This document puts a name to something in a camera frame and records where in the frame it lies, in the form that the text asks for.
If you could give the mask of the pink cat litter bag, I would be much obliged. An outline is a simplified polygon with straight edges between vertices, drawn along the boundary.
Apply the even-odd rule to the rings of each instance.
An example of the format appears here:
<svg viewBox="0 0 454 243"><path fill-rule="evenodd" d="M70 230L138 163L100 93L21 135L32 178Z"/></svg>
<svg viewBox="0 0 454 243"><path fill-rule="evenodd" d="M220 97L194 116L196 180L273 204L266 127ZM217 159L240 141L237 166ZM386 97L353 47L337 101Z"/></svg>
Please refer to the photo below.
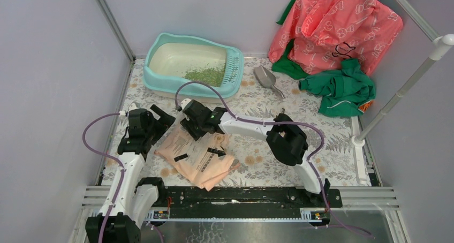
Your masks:
<svg viewBox="0 0 454 243"><path fill-rule="evenodd" d="M240 166L227 150L229 141L229 136L219 133L207 133L194 140L178 124L154 154L164 158L194 186L210 191Z"/></svg>

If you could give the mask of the teal litter box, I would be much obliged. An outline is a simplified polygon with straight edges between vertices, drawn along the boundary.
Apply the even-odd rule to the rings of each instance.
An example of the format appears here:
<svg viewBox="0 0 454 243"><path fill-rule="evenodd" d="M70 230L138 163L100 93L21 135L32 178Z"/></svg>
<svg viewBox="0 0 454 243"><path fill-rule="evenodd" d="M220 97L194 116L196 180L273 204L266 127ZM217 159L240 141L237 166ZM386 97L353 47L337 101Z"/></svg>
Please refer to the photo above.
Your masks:
<svg viewBox="0 0 454 243"><path fill-rule="evenodd" d="M225 64L220 87L184 78L192 68ZM143 84L155 94L189 97L205 103L228 101L237 94L244 74L243 53L231 46L200 37L161 33L149 49L143 65Z"/></svg>

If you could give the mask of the grey litter scoop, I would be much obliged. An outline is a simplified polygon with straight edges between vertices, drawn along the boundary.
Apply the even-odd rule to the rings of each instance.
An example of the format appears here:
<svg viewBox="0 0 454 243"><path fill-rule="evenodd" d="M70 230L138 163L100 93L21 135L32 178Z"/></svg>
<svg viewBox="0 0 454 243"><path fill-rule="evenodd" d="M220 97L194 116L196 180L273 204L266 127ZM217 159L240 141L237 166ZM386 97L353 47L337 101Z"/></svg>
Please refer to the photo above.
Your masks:
<svg viewBox="0 0 454 243"><path fill-rule="evenodd" d="M253 69L253 74L258 83L267 89L271 89L280 99L284 99L283 92L275 86L276 77L264 66L258 66Z"/></svg>

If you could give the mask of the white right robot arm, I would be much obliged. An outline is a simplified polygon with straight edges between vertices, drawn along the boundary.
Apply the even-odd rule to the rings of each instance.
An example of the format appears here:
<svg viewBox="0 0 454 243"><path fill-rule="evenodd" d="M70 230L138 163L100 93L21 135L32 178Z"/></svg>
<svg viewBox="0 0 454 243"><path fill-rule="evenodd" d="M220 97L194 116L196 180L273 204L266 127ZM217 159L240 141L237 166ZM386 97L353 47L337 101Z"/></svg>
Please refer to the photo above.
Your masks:
<svg viewBox="0 0 454 243"><path fill-rule="evenodd" d="M266 142L275 159L293 167L303 182L311 205L319 207L328 200L330 182L310 162L312 154L308 152L307 136L301 129L308 124L295 122L284 113L267 119L240 117L228 107L211 110L189 98L178 103L176 109L184 114L180 123L195 141L205 134L218 133L248 136Z"/></svg>

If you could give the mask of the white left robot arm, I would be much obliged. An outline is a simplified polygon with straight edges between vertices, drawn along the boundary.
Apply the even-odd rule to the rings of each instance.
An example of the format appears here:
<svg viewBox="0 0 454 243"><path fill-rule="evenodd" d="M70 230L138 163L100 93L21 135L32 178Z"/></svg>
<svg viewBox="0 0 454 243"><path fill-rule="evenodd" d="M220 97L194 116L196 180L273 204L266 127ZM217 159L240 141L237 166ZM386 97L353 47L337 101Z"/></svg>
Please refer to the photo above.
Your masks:
<svg viewBox="0 0 454 243"><path fill-rule="evenodd" d="M128 120L114 160L117 170L109 193L95 217L89 217L85 230L89 242L140 242L141 226L152 206L166 200L164 182L158 177L140 177L152 146L175 122L175 117L156 105L150 109L130 106L118 116Z"/></svg>

